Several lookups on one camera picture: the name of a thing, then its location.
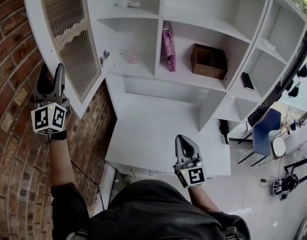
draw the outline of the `cabinet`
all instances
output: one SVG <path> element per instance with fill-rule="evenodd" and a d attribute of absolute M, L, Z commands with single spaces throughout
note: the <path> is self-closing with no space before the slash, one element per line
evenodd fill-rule
<path fill-rule="evenodd" d="M 307 16 L 290 0 L 133 0 L 140 8 L 86 1 L 97 56 L 110 52 L 101 75 L 117 123 L 106 160 L 173 173 L 175 137 L 182 134 L 199 145 L 209 177 L 229 175 L 219 119 L 234 131 L 269 95 L 295 57 Z M 164 21 L 173 30 L 175 72 L 163 55 Z M 224 50 L 223 80 L 192 73 L 194 43 Z M 254 91 L 244 88 L 243 72 Z"/>

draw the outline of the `black sleeve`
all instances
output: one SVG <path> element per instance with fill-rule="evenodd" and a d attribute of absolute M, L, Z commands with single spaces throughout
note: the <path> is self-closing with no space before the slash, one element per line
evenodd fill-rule
<path fill-rule="evenodd" d="M 235 227 L 238 236 L 242 240 L 250 240 L 250 233 L 246 222 L 237 215 L 229 215 L 224 212 L 207 212 L 210 216 L 214 217 L 220 222 L 223 231 L 227 231 L 227 228 Z"/>
<path fill-rule="evenodd" d="M 52 186 L 52 238 L 65 240 L 66 237 L 84 227 L 89 214 L 85 201 L 75 184 Z"/>

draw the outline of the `open cabinet door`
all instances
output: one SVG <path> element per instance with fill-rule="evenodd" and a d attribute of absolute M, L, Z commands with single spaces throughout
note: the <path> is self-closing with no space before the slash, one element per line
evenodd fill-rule
<path fill-rule="evenodd" d="M 64 94 L 81 118 L 104 80 L 86 0 L 24 0 L 33 35 L 54 76 L 65 67 Z"/>

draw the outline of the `person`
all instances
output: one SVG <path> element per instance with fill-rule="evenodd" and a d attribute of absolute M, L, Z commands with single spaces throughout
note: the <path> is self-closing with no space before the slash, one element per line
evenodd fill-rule
<path fill-rule="evenodd" d="M 201 186 L 189 188 L 192 204 L 160 180 L 125 187 L 108 209 L 90 218 L 76 188 L 67 132 L 50 137 L 54 240 L 249 240 L 245 221 L 219 210 Z"/>

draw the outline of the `forearm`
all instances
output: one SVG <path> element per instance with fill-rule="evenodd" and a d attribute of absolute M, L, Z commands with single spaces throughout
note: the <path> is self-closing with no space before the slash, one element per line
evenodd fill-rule
<path fill-rule="evenodd" d="M 61 186 L 68 183 L 76 184 L 66 139 L 51 140 L 50 167 L 52 186 Z"/>
<path fill-rule="evenodd" d="M 205 212 L 220 212 L 219 208 L 210 199 L 202 186 L 188 188 L 191 202 L 194 206 Z"/>

